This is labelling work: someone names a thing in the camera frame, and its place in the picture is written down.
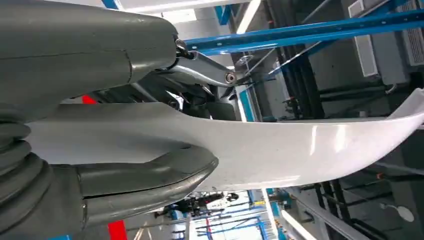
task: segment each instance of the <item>fluorescent light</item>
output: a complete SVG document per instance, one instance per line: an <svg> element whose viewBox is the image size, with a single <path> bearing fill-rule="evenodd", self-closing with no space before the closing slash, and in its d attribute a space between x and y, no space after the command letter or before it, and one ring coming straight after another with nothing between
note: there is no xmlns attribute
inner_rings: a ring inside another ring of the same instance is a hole
<svg viewBox="0 0 424 240"><path fill-rule="evenodd" d="M165 3L151 6L141 6L126 9L127 12L132 13L154 13L161 12L169 9L181 9L181 8L200 8L216 5L224 5L226 0L192 0L192 1L180 1L173 3Z"/></svg>
<svg viewBox="0 0 424 240"><path fill-rule="evenodd" d="M162 15L164 19L170 21L173 24L197 20L196 13L193 8L176 11L164 11L162 12Z"/></svg>
<svg viewBox="0 0 424 240"><path fill-rule="evenodd" d="M256 13L256 11L261 5L261 0L252 0L247 7L246 12L244 13L243 19L240 22L240 25L237 29L237 34L244 34L251 24L251 21Z"/></svg>
<svg viewBox="0 0 424 240"><path fill-rule="evenodd" d="M306 240L317 240L312 234L310 234L296 219L294 219L288 212L281 210L281 216L285 219L296 231L302 235Z"/></svg>
<svg viewBox="0 0 424 240"><path fill-rule="evenodd" d="M146 13L145 15L162 18L162 13L161 12L159 12L159 13Z"/></svg>

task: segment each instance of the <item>ceiling light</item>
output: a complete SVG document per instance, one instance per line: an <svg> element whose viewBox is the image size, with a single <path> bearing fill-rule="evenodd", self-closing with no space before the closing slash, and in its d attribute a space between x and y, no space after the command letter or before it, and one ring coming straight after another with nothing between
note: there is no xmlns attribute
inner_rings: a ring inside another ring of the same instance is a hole
<svg viewBox="0 0 424 240"><path fill-rule="evenodd" d="M240 25L237 29L237 34L244 34L251 24L251 21L256 13L256 11L261 5L261 0L252 0L247 7L246 12L244 13L243 19L240 22Z"/></svg>
<svg viewBox="0 0 424 240"><path fill-rule="evenodd" d="M164 11L162 12L162 16L164 19L168 20L172 24L197 20L196 13L193 8L176 11Z"/></svg>
<svg viewBox="0 0 424 240"><path fill-rule="evenodd" d="M141 6L126 9L127 12L132 13L154 13L161 12L163 10L171 9L184 9L184 8L204 8L206 5L216 6L225 4L226 0L192 0L192 1L180 1L173 3L165 3L151 6Z"/></svg>

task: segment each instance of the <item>ventilation unit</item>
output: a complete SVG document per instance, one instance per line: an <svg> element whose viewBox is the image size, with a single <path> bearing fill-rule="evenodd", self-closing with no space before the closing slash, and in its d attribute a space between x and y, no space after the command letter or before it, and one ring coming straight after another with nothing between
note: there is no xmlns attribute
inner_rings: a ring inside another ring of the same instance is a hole
<svg viewBox="0 0 424 240"><path fill-rule="evenodd" d="M419 1L420 8L423 8L423 3ZM396 11L408 12L417 10L415 0L409 0L396 8ZM402 31L403 41L405 44L406 55L411 66L424 65L424 37L422 28L410 28Z"/></svg>
<svg viewBox="0 0 424 240"><path fill-rule="evenodd" d="M363 0L357 0L347 9L349 17L354 17L364 10ZM374 56L373 43L370 35L356 36L354 38L356 44L356 52L359 57L360 67L364 77L370 77L378 74L376 58Z"/></svg>

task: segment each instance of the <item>bolt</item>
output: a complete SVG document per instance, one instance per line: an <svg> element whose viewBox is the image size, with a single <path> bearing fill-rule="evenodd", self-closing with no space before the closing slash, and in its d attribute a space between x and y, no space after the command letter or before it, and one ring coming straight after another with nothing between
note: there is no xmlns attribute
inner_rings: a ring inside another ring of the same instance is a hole
<svg viewBox="0 0 424 240"><path fill-rule="evenodd" d="M237 77L234 75L234 73L233 73L233 72L227 72L227 73L225 74L225 81L226 81L228 84L232 84L232 83L234 83L236 80L237 80Z"/></svg>

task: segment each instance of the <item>white surface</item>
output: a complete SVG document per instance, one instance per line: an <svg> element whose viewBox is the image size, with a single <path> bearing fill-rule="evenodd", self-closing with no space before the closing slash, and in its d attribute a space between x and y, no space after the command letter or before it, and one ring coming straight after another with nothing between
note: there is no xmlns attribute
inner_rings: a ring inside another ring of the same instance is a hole
<svg viewBox="0 0 424 240"><path fill-rule="evenodd" d="M143 163L189 143L219 158L197 190L276 188L340 178L374 163L421 125L423 103L416 89L387 119L284 123L201 119L162 103L68 104L31 123L27 139L35 153L61 164Z"/></svg>
<svg viewBox="0 0 424 240"><path fill-rule="evenodd" d="M310 234L296 219L294 219L288 212L281 210L281 216L284 218L305 240L317 240Z"/></svg>

